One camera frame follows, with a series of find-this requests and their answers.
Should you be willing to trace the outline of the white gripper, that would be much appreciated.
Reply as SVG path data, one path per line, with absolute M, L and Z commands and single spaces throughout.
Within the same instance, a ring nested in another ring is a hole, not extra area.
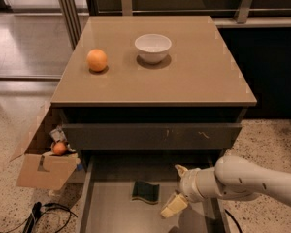
M 171 217 L 183 211 L 188 206 L 188 202 L 197 203 L 205 200 L 197 186 L 198 174 L 201 169 L 188 170 L 179 164 L 176 164 L 175 168 L 180 176 L 179 189 L 181 193 L 174 192 L 168 199 L 160 212 L 163 218 Z

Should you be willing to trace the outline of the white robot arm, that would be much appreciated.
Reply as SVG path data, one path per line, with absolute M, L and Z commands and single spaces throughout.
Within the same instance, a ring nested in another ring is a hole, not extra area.
M 160 215 L 168 218 L 183 211 L 189 203 L 216 198 L 250 201 L 264 194 L 291 207 L 291 174 L 263 168 L 246 159 L 229 155 L 206 169 L 187 169 L 179 164 L 179 192 L 174 192 Z

